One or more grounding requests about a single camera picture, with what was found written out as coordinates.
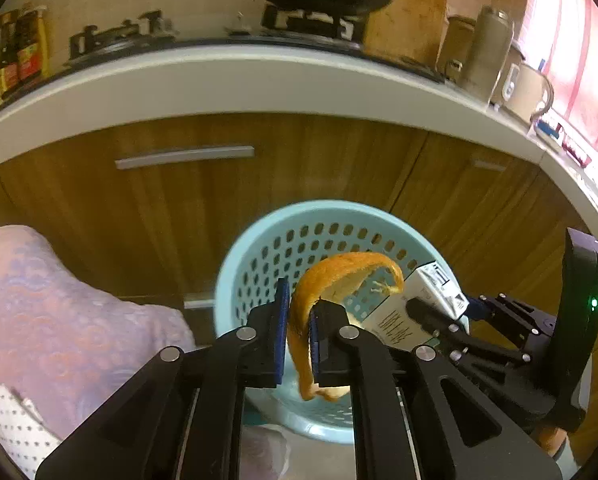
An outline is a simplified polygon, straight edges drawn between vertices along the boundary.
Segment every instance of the pink curtain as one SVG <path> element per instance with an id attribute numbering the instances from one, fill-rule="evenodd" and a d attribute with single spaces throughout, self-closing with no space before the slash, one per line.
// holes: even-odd
<path id="1" fill-rule="evenodd" d="M 554 86 L 553 110 L 598 152 L 598 8 L 592 0 L 529 0 L 520 41 Z"/>

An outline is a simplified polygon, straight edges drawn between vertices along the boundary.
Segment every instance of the cabinet handle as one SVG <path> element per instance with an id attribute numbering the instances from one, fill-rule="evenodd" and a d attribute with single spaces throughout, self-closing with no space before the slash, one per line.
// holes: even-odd
<path id="1" fill-rule="evenodd" d="M 475 168 L 480 168 L 482 170 L 499 171 L 500 173 L 506 171 L 506 166 L 495 164 L 494 162 L 487 162 L 486 160 L 481 160 L 479 158 L 473 158 L 471 163 Z"/>
<path id="2" fill-rule="evenodd" d="M 253 146 L 217 146 L 215 148 L 196 148 L 193 150 L 175 150 L 174 152 L 155 152 L 146 155 L 119 158 L 114 162 L 118 170 L 145 168 L 159 164 L 190 162 L 192 160 L 215 160 L 218 158 L 250 158 L 255 156 Z"/>

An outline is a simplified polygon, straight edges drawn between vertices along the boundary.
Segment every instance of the pink fabric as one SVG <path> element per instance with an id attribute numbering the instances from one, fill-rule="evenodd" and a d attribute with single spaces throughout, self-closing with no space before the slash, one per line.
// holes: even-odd
<path id="1" fill-rule="evenodd" d="M 161 348 L 194 346 L 178 311 L 140 306 L 80 282 L 42 235 L 0 227 L 0 384 L 72 433 Z"/>

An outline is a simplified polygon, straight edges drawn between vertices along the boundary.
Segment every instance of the bottle label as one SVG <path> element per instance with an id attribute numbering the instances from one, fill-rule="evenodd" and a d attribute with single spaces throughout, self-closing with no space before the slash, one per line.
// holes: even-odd
<path id="1" fill-rule="evenodd" d="M 16 63 L 11 63 L 0 69 L 1 89 L 5 92 L 18 83 Z"/>
<path id="2" fill-rule="evenodd" d="M 18 51 L 19 74 L 21 81 L 41 70 L 39 44 L 33 43 Z"/>

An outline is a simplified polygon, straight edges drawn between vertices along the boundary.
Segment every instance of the stove burner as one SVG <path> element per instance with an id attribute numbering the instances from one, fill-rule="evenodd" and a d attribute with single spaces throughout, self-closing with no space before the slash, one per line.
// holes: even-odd
<path id="1" fill-rule="evenodd" d="M 96 32 L 96 25 L 87 25 L 83 32 L 70 38 L 70 60 L 66 64 L 72 66 L 92 56 L 174 40 L 172 22 L 164 20 L 160 10 L 146 12 L 139 20 L 148 20 L 147 34 L 142 34 L 140 25 L 131 20 L 101 32 Z"/>
<path id="2" fill-rule="evenodd" d="M 268 29 L 268 33 L 274 31 L 283 36 L 308 37 L 316 41 L 335 40 L 350 43 L 354 48 L 361 46 L 365 29 L 365 21 L 356 18 L 329 16 L 307 10 L 285 12 L 272 5 L 266 6 L 261 25 Z"/>

